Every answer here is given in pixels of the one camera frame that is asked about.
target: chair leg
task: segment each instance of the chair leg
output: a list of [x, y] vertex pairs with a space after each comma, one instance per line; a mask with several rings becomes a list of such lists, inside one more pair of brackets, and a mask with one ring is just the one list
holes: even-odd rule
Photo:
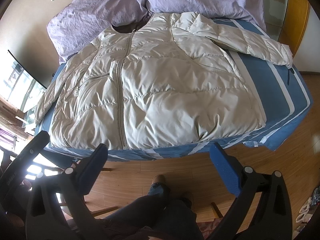
[[211, 208], [213, 211], [213, 214], [216, 218], [223, 218], [223, 215], [221, 214], [219, 208], [217, 207], [217, 205], [215, 204], [215, 202], [211, 203]]
[[117, 210], [117, 209], [118, 209], [118, 207], [104, 208], [104, 209], [100, 209], [97, 211], [92, 211], [91, 214], [93, 215], [93, 217], [97, 217], [97, 216], [109, 213], [109, 212]]
[[101, 171], [112, 171], [113, 169], [111, 169], [111, 168], [102, 168], [102, 170]]

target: wall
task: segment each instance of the wall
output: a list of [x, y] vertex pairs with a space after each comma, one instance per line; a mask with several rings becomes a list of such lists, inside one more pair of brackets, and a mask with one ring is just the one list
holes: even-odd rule
[[33, 76], [48, 85], [59, 66], [59, 56], [46, 26], [72, 1], [12, 0], [0, 19], [0, 58], [9, 49]]
[[320, 72], [320, 20], [312, 7], [293, 63], [299, 71]]

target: jacket pocket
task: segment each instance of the jacket pocket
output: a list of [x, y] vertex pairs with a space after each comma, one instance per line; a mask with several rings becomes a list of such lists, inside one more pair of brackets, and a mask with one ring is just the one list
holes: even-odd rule
[[110, 76], [110, 73], [106, 73], [106, 74], [103, 74], [103, 75], [100, 75], [100, 76], [88, 78], [85, 81], [83, 81], [80, 85], [78, 85], [78, 90], [88, 82], [95, 81], [95, 80], [98, 80], [98, 79], [101, 79], [101, 78], [104, 78], [104, 77], [108, 77], [108, 76]]

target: blue striped bedsheet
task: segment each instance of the blue striped bedsheet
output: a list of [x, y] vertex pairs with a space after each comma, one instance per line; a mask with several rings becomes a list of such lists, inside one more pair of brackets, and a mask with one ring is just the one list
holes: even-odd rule
[[[218, 24], [244, 28], [260, 35], [266, 35], [257, 25], [246, 21], [233, 19], [213, 19], [213, 21]], [[313, 103], [306, 84], [295, 67], [293, 67], [294, 73], [289, 73], [290, 82], [288, 85], [288, 70], [285, 66], [273, 65], [261, 59], [234, 51], [227, 52], [236, 62], [241, 74], [258, 101], [260, 101], [260, 108], [265, 113], [267, 120], [264, 128], [239, 136], [182, 146], [145, 150], [111, 150], [109, 151], [108, 160], [142, 161], [182, 157], [194, 153], [208, 152], [214, 142], [218, 142], [223, 148], [243, 143], [249, 147], [264, 145], [271, 150], [276, 150], [301, 123]], [[64, 66], [65, 64], [62, 64], [58, 68], [54, 78], [58, 76]], [[54, 107], [55, 105], [51, 107], [45, 118], [37, 126], [36, 133], [41, 130], [50, 130]], [[45, 149], [74, 158], [87, 157], [93, 152], [93, 150], [56, 148], [51, 143]]]

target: jeans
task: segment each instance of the jeans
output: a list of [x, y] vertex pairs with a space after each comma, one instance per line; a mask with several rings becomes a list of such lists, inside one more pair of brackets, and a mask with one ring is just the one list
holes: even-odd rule
[[186, 198], [170, 200], [170, 189], [160, 182], [151, 185], [147, 196], [140, 197], [105, 219], [121, 221], [131, 226], [148, 226], [180, 240], [203, 240]]

